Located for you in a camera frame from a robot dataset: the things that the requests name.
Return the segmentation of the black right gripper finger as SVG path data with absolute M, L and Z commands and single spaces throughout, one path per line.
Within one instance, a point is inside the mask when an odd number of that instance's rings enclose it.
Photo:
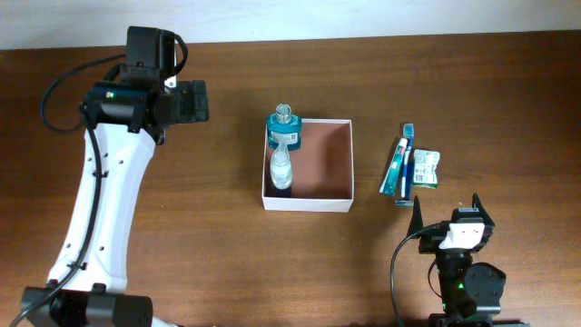
M 407 236 L 419 233 L 424 228 L 421 207 L 419 203 L 419 198 L 414 197 L 412 215 L 409 223 Z
M 480 201 L 480 199 L 476 193 L 473 193 L 473 195 L 472 195 L 472 207 L 476 208 L 478 210 L 480 217 L 482 218 L 485 226 L 493 226 L 494 225 L 493 220 L 490 218 L 489 214 L 484 209 L 484 206 L 483 206 L 482 202 Z

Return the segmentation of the blue disposable razor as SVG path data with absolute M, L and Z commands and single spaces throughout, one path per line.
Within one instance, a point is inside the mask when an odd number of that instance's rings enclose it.
M 401 198 L 395 204 L 398 207 L 412 207 L 414 201 L 411 199 L 412 181 L 413 181 L 414 161 L 410 160 L 405 167 L 403 167 L 401 188 Z

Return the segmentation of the green Colgate toothpaste tube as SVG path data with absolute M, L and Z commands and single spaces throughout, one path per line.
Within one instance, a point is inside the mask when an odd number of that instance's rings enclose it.
M 396 145 L 394 154 L 389 163 L 388 170 L 379 188 L 380 193 L 387 196 L 394 196 L 396 194 L 399 184 L 399 173 L 403 163 L 405 151 L 408 147 L 408 142 L 409 141 L 407 138 L 401 138 Z

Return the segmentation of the green white soap packet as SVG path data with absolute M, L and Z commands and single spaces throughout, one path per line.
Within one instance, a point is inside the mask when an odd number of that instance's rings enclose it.
M 437 189 L 439 161 L 440 152 L 416 149 L 414 151 L 412 184 L 417 187 Z

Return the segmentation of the clear foam pump bottle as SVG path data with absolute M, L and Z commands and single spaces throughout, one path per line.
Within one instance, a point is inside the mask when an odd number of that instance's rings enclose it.
M 280 141 L 271 156 L 271 181 L 274 197 L 291 198 L 292 165 L 288 145 Z

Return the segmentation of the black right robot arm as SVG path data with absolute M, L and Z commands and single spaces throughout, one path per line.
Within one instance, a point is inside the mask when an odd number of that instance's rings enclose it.
M 524 326 L 520 320 L 497 321 L 507 276 L 490 263 L 476 263 L 493 234 L 495 223 L 476 194 L 468 208 L 457 208 L 448 221 L 424 225 L 415 198 L 408 238 L 419 240 L 419 253 L 433 254 L 443 313 L 428 317 L 430 326 Z

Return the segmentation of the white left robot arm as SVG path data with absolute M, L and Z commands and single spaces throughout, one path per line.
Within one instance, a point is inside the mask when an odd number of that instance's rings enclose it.
M 132 26 L 123 54 L 79 103 L 84 166 L 64 244 L 44 287 L 24 290 L 34 326 L 159 326 L 151 298 L 127 293 L 127 252 L 144 173 L 173 124 L 209 120 L 202 80 L 179 81 L 188 48 L 160 28 Z

